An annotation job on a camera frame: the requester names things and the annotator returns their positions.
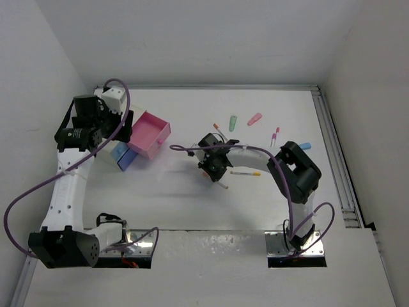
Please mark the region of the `light blue small drawer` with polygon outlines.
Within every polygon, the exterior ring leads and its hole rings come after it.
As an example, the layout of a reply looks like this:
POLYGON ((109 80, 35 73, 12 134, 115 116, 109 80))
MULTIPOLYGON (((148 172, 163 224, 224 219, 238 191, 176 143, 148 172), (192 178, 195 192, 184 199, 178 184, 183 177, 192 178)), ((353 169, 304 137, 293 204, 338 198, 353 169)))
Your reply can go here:
POLYGON ((128 146, 126 143, 118 142, 110 151, 110 155, 115 161, 119 161, 122 158, 122 156, 127 152, 127 150, 128 146))

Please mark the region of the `white pen orange cap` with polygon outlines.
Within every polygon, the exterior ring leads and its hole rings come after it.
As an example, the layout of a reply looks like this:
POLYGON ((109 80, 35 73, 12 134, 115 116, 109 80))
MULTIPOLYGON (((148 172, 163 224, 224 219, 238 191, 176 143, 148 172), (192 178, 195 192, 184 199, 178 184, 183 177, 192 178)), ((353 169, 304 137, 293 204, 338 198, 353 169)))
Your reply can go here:
POLYGON ((222 187, 223 189, 229 189, 229 186, 227 186, 227 185, 225 185, 225 184, 223 184, 223 183, 221 183, 221 182, 219 182, 219 181, 213 181, 213 180, 210 178, 209 174, 207 174, 207 173, 205 173, 205 172, 202 172, 202 175, 203 175, 205 178, 208 178, 213 184, 217 184, 217 185, 219 185, 220 187, 222 187))

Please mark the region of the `pink drawer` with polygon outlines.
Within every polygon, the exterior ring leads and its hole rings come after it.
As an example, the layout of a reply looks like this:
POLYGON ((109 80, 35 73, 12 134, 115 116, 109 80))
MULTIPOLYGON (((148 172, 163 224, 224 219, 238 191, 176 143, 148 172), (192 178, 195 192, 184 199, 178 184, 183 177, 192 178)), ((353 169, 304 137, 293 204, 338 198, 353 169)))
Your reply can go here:
POLYGON ((139 155, 152 160, 170 134, 169 122, 144 111, 136 118, 127 145, 139 155))

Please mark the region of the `orange capped marker pen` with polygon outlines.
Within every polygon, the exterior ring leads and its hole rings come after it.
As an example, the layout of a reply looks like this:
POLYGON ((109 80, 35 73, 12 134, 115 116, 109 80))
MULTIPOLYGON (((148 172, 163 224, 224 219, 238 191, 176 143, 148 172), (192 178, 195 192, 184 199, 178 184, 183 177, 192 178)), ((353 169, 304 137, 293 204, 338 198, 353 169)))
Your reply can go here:
POLYGON ((217 133, 221 136, 221 138, 226 142, 228 139, 227 137, 222 133, 222 131, 220 130, 219 126, 214 123, 213 127, 215 128, 215 130, 217 131, 217 133))

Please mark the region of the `green correction tape case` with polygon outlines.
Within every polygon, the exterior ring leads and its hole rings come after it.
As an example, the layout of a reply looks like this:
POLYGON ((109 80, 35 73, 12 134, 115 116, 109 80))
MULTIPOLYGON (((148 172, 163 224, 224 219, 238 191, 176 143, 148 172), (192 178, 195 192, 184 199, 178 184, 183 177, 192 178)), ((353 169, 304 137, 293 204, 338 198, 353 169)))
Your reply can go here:
POLYGON ((233 132, 235 130, 236 122, 237 122, 237 116, 231 115, 229 119, 229 131, 230 132, 233 132))

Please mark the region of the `yellow capped pen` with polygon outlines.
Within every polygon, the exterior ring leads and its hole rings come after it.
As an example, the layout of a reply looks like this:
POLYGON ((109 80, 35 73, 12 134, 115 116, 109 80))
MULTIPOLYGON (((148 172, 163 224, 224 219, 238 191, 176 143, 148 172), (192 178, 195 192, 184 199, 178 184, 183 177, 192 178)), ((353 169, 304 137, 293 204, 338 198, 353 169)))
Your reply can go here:
POLYGON ((230 171, 230 174, 232 175, 240 175, 240 176, 254 176, 254 177, 259 177, 261 176, 260 172, 240 172, 240 171, 230 171))

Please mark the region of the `pink correction tape case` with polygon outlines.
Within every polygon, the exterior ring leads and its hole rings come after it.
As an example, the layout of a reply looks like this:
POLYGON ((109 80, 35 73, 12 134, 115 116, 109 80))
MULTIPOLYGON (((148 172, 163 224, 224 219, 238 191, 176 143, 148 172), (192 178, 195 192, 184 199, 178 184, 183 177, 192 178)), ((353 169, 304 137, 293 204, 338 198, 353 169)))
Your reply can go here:
POLYGON ((261 113, 256 113, 254 116, 252 116, 249 121, 247 122, 248 126, 254 125, 256 122, 258 122, 262 118, 261 113))

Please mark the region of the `blue correction tape case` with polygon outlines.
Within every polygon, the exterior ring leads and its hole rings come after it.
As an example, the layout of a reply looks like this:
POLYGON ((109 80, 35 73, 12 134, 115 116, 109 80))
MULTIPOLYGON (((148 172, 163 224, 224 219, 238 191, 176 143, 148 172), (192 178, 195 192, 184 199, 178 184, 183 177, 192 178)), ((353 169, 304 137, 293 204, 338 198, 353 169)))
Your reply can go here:
POLYGON ((310 143, 302 143, 302 144, 299 144, 299 147, 302 149, 302 150, 309 150, 309 149, 311 149, 311 144, 310 143))

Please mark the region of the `purple-blue drawer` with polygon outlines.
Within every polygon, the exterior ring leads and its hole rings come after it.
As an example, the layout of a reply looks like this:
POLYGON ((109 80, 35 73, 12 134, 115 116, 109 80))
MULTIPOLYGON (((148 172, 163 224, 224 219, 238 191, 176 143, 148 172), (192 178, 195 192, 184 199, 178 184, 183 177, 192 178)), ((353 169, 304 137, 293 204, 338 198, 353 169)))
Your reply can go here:
POLYGON ((122 154, 122 156, 117 161, 119 169, 121 171, 125 171, 137 156, 138 156, 137 152, 133 151, 132 149, 128 149, 126 152, 122 154))

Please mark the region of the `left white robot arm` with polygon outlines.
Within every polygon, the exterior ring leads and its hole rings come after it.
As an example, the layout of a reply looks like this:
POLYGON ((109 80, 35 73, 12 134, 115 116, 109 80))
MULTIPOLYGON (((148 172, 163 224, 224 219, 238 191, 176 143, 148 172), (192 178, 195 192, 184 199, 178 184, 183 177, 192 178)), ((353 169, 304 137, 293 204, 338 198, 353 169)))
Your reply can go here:
POLYGON ((48 268, 93 267, 101 250, 123 238, 123 221, 100 223, 86 231, 82 213, 95 150, 104 139, 130 141, 133 112, 123 114, 127 95, 111 88, 96 95, 73 98, 54 139, 58 149, 58 178, 48 213, 28 245, 48 268))

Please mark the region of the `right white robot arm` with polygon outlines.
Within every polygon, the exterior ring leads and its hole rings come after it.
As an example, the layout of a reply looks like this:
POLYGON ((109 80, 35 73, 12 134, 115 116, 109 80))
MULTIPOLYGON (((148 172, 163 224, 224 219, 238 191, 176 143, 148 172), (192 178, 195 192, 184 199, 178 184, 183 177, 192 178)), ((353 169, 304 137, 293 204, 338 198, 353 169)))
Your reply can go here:
POLYGON ((248 146, 236 139, 219 141, 207 134, 198 144, 199 150, 189 152, 213 182, 218 182, 228 168, 246 167, 271 174, 282 195, 287 199, 289 224, 287 240, 300 251, 315 230, 313 198, 321 171, 294 142, 288 141, 276 152, 248 146))

